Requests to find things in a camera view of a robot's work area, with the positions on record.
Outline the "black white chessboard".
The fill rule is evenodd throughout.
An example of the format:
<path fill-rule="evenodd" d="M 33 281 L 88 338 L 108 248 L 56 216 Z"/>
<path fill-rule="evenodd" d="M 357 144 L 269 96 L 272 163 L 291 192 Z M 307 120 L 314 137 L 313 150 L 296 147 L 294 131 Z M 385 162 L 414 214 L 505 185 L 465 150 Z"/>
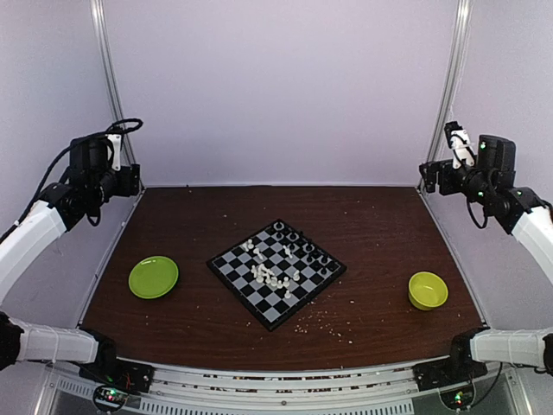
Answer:
<path fill-rule="evenodd" d="M 270 332 L 347 270 L 281 219 L 212 257 L 207 267 Z"/>

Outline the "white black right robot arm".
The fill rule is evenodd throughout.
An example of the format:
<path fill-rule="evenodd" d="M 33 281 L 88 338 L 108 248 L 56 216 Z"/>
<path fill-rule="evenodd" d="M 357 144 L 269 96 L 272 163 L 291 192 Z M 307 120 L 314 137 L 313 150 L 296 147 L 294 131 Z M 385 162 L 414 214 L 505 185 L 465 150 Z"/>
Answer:
<path fill-rule="evenodd" d="M 426 162 L 419 172 L 423 187 L 441 195 L 464 196 L 466 204 L 482 207 L 479 229 L 494 218 L 534 258 L 547 278 L 552 276 L 552 205 L 531 188 L 516 187 L 516 144 L 503 137 L 482 135 L 473 150 L 467 131 L 457 122 L 445 124 L 452 158 Z M 473 329 L 456 336 L 442 362 L 448 380 L 475 376 L 488 362 L 552 372 L 551 329 Z"/>

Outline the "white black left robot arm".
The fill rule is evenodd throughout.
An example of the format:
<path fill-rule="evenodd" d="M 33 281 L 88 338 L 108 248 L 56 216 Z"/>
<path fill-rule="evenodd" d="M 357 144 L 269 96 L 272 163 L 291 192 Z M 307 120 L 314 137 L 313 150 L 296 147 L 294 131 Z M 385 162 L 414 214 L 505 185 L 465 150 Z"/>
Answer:
<path fill-rule="evenodd" d="M 122 142 L 139 130 L 143 121 L 124 118 L 105 131 L 77 137 L 48 166 L 47 174 L 64 157 L 69 164 L 56 182 L 42 177 L 22 215 L 1 237 L 1 296 L 6 297 L 29 266 L 56 240 L 81 220 L 93 227 L 101 221 L 101 208 L 113 197 L 140 193 L 140 167 L 121 162 Z M 115 342 L 83 329 L 24 322 L 1 315 L 1 367 L 19 361 L 66 361 L 106 384 L 124 377 Z"/>

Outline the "green plate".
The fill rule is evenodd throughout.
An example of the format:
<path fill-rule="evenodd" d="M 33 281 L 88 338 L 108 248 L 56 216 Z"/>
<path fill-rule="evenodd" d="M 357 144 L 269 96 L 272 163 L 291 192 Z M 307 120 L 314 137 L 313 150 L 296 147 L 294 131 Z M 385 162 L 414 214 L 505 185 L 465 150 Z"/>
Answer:
<path fill-rule="evenodd" d="M 179 279 L 179 268 L 173 259 L 152 256 L 141 260 L 130 271 L 130 292 L 141 299 L 165 296 L 174 289 Z"/>

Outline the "yellow-green bowl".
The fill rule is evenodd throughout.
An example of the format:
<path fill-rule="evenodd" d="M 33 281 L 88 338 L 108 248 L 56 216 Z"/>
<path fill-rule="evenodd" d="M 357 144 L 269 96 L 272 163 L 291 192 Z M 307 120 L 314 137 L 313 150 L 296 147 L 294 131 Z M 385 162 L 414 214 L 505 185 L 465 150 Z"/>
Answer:
<path fill-rule="evenodd" d="M 448 287 L 433 272 L 420 271 L 410 277 L 408 298 L 410 303 L 419 310 L 435 310 L 447 302 Z"/>

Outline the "right aluminium frame post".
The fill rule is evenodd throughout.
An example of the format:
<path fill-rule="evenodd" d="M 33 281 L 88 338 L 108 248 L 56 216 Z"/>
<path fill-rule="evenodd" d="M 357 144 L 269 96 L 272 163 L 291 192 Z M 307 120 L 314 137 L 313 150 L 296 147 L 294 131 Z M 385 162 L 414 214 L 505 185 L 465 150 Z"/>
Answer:
<path fill-rule="evenodd" d="M 454 97 L 461 82 L 472 8 L 473 2 L 470 0 L 459 0 L 457 2 L 448 67 L 435 120 L 435 127 L 426 157 L 427 162 L 435 161 L 441 154 L 442 128 L 447 121 L 448 115 L 451 113 Z"/>

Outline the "aluminium frame post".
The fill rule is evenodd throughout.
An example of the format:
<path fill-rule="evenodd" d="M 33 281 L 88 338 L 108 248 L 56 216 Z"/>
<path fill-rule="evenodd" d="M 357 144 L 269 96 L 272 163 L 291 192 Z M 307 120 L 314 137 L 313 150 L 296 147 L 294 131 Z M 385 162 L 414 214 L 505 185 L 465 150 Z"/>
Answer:
<path fill-rule="evenodd" d="M 101 0 L 91 0 L 90 7 L 92 12 L 92 26 L 96 35 L 99 55 L 104 70 L 108 102 L 110 104 L 113 120 L 118 121 L 124 118 L 124 112 L 111 57 L 108 29 L 105 20 L 105 5 Z"/>
<path fill-rule="evenodd" d="M 454 97 L 461 82 L 472 8 L 473 2 L 470 0 L 459 0 L 457 2 L 448 67 L 435 120 L 435 127 L 426 157 L 427 162 L 435 161 L 441 154 L 442 128 L 447 121 L 448 115 L 451 113 Z"/>

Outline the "left aluminium frame post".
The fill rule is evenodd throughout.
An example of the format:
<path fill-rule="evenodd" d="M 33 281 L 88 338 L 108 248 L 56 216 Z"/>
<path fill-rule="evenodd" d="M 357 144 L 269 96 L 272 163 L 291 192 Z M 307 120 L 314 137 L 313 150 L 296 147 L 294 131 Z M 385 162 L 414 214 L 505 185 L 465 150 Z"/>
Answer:
<path fill-rule="evenodd" d="M 92 26 L 96 35 L 99 55 L 104 70 L 108 102 L 110 104 L 113 120 L 118 121 L 124 118 L 124 112 L 111 57 L 108 29 L 105 20 L 105 5 L 101 0 L 91 0 L 90 7 L 92 12 Z"/>

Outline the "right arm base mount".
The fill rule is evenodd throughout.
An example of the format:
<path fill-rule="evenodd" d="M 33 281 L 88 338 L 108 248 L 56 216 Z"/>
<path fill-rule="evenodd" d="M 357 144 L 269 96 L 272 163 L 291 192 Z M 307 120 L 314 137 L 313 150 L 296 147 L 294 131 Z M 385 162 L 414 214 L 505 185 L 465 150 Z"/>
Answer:
<path fill-rule="evenodd" d="M 449 358 L 416 364 L 414 378 L 420 392 L 438 392 L 440 401 L 449 410 L 469 410 L 476 402 L 474 381 L 487 375 L 485 363 L 468 363 L 459 366 Z"/>

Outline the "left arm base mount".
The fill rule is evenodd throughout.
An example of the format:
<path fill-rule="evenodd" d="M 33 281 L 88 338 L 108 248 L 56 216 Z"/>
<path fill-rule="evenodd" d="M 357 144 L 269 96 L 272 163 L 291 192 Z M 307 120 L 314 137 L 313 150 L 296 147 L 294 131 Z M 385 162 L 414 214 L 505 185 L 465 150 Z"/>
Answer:
<path fill-rule="evenodd" d="M 92 403 L 104 414 L 118 412 L 129 398 L 147 393 L 155 372 L 151 365 L 119 359 L 112 369 L 93 363 L 76 363 L 76 366 L 80 377 L 97 383 L 92 392 Z"/>

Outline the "aluminium front rail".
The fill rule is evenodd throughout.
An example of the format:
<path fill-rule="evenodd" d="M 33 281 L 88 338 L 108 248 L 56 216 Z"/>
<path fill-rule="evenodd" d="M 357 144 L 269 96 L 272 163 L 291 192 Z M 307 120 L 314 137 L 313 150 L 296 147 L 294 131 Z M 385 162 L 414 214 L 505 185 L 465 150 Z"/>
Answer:
<path fill-rule="evenodd" d="M 517 370 L 422 390 L 413 363 L 299 372 L 155 364 L 121 414 L 532 414 Z"/>

